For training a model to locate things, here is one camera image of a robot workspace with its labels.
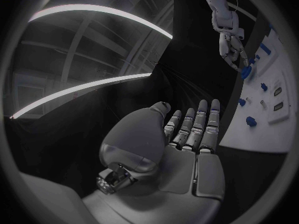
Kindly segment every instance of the fluorescent light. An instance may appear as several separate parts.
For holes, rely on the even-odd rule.
[[[61,11],[74,11],[74,10],[85,10],[85,11],[101,11],[101,12],[106,12],[106,13],[110,13],[110,14],[114,14],[114,15],[118,15],[118,16],[122,16],[122,17],[126,17],[128,19],[140,22],[160,33],[162,33],[163,35],[169,37],[170,39],[172,39],[172,35],[170,35],[168,32],[164,31],[163,29],[161,29],[160,27],[138,17],[135,15],[132,15],[130,13],[124,12],[124,11],[120,11],[114,8],[110,8],[110,7],[106,7],[106,6],[98,6],[98,5],[90,5],[90,4],[69,4],[69,5],[62,5],[62,6],[55,6],[55,7],[51,7],[51,8],[47,8],[45,10],[39,11],[36,14],[33,15],[33,17],[29,20],[33,21],[39,17],[42,16],[46,16],[49,14],[53,14],[56,12],[61,12]]]
[[[10,118],[18,118],[20,117],[22,114],[28,112],[29,110],[40,106],[48,101],[51,101],[55,98],[67,95],[69,93],[73,93],[79,90],[83,90],[89,87],[93,87],[93,86],[98,86],[98,85],[103,85],[103,84],[107,84],[107,83],[111,83],[111,82],[116,82],[116,81],[123,81],[123,80],[130,80],[130,79],[134,79],[134,78],[141,78],[141,77],[148,77],[150,76],[151,73],[145,73],[145,74],[138,74],[138,75],[129,75],[129,76],[119,76],[119,77],[114,77],[114,78],[109,78],[109,79],[104,79],[104,80],[100,80],[100,81],[94,81],[94,82],[90,82],[90,83],[86,83],[83,85],[79,85],[79,86],[75,86],[72,88],[68,88],[66,90],[62,90],[59,92],[56,92],[54,94],[51,94],[49,96],[46,96],[36,102],[31,103],[30,105],[26,106],[25,108],[22,108],[20,111],[18,111],[17,113],[15,113],[13,116],[11,116]]]

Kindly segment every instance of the white robotic arm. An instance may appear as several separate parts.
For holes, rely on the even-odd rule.
[[[239,28],[239,18],[235,11],[228,9],[226,0],[206,0],[212,9],[212,25],[220,33],[219,53],[221,57],[236,71],[241,72],[233,62],[239,54],[245,67],[249,66],[248,58],[240,40],[244,39],[244,29]]]

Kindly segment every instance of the blue object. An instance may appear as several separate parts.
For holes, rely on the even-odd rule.
[[[261,87],[264,91],[266,91],[268,89],[268,87],[265,85],[265,83],[261,83]]]
[[[244,67],[242,69],[242,72],[241,72],[241,78],[242,78],[242,80],[246,79],[249,76],[251,70],[252,70],[251,66]]]
[[[244,99],[239,99],[240,106],[244,106],[246,101]]]
[[[246,118],[246,124],[249,125],[250,127],[252,127],[252,126],[256,126],[256,125],[257,125],[255,119],[252,118],[252,117],[250,117],[250,116],[248,116],[248,117]]]
[[[249,64],[254,64],[254,63],[255,63],[255,60],[252,59],[252,58],[250,58],[250,59],[249,59]]]
[[[269,50],[269,48],[267,46],[265,46],[263,43],[261,43],[260,47],[268,54],[271,54],[271,51]]]

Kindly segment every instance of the robotic arm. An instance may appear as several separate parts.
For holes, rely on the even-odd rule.
[[[226,0],[206,0],[212,9],[212,25],[220,33],[219,53],[221,57],[238,72],[233,62],[238,56],[243,58],[245,67],[249,66],[248,58],[240,40],[244,39],[244,29],[239,28],[239,18],[235,11],[228,9]]]

